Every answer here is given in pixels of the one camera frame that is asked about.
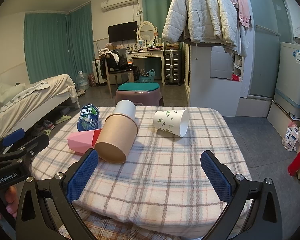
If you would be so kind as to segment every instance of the screw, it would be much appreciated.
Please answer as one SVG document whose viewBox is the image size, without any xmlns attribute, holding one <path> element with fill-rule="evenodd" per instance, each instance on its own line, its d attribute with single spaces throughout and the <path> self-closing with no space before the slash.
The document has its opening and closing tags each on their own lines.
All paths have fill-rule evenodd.
<svg viewBox="0 0 300 240">
<path fill-rule="evenodd" d="M 54 177 L 56 179 L 61 179 L 63 177 L 63 173 L 62 172 L 58 172 Z"/>
<path fill-rule="evenodd" d="M 270 179 L 270 178 L 266 178 L 266 184 L 269 184 L 269 185 L 271 185 L 273 182 L 272 182 L 272 179 Z"/>
<path fill-rule="evenodd" d="M 31 177 L 31 176 L 26 179 L 26 182 L 28 182 L 28 183 L 31 181 L 33 181 L 33 177 Z"/>
<path fill-rule="evenodd" d="M 244 180 L 244 176 L 242 175 L 242 174 L 237 174 L 236 176 L 235 176 L 235 178 L 237 179 L 237 180 Z"/>
</svg>

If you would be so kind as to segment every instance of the air conditioner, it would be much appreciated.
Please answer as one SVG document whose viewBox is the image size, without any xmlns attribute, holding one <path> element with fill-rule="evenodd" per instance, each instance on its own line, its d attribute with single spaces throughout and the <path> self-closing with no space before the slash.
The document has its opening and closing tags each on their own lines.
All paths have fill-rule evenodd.
<svg viewBox="0 0 300 240">
<path fill-rule="evenodd" d="M 106 12 L 123 6 L 137 4 L 138 0 L 106 0 L 101 3 L 101 9 Z"/>
</svg>

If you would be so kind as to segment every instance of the white bed frame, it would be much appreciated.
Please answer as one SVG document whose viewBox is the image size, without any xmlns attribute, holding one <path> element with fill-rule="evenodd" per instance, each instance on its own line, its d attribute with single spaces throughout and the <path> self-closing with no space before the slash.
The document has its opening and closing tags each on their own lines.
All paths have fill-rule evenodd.
<svg viewBox="0 0 300 240">
<path fill-rule="evenodd" d="M 49 99 L 47 102 L 43 103 L 38 108 L 34 109 L 31 113 L 29 113 L 14 128 L 12 128 L 9 133 L 18 130 L 19 128 L 22 128 L 25 132 L 28 131 L 42 117 L 44 117 L 55 107 L 57 107 L 58 105 L 66 101 L 68 98 L 70 98 L 70 94 L 68 92 L 54 96 L 53 98 Z M 73 104 L 75 104 L 76 109 L 80 108 L 80 104 L 78 100 Z"/>
</svg>

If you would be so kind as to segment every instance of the black suitcase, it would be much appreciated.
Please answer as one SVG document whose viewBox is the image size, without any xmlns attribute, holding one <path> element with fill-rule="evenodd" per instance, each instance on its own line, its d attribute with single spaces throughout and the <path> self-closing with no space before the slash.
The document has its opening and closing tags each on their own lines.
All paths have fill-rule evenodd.
<svg viewBox="0 0 300 240">
<path fill-rule="evenodd" d="M 178 83 L 183 81 L 182 54 L 180 49 L 166 49 L 164 51 L 164 77 L 166 83 Z"/>
</svg>

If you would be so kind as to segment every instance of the blue can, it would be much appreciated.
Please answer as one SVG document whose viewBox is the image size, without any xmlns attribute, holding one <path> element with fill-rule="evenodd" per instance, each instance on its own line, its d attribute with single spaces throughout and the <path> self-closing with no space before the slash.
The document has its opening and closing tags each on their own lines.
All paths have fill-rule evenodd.
<svg viewBox="0 0 300 240">
<path fill-rule="evenodd" d="M 98 129 L 99 108 L 93 104 L 82 107 L 77 123 L 79 132 Z"/>
</svg>

